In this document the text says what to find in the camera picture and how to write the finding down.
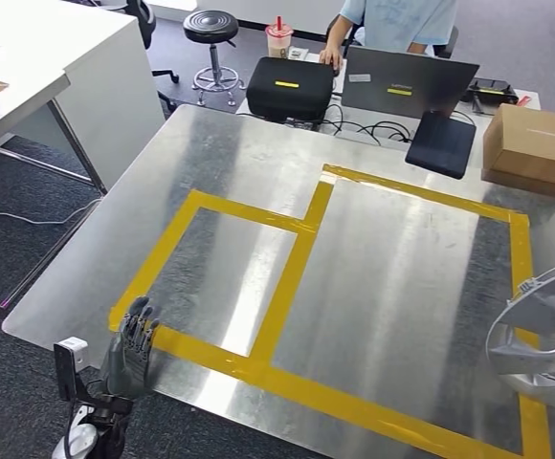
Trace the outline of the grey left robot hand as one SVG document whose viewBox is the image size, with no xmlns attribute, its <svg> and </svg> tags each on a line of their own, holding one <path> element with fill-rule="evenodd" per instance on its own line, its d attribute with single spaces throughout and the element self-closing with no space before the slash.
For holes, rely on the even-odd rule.
<svg viewBox="0 0 555 459">
<path fill-rule="evenodd" d="M 159 324 L 149 297 L 135 299 L 106 351 L 101 369 L 101 391 L 128 400 L 143 395 Z"/>
</svg>

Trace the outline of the person's right hand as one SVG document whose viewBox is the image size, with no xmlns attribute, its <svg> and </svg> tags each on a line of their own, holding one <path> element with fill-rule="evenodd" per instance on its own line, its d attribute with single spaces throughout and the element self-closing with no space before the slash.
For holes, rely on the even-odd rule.
<svg viewBox="0 0 555 459">
<path fill-rule="evenodd" d="M 320 52 L 318 62 L 330 65 L 335 73 L 339 74 L 342 66 L 342 56 L 339 46 L 327 44 Z"/>
</svg>

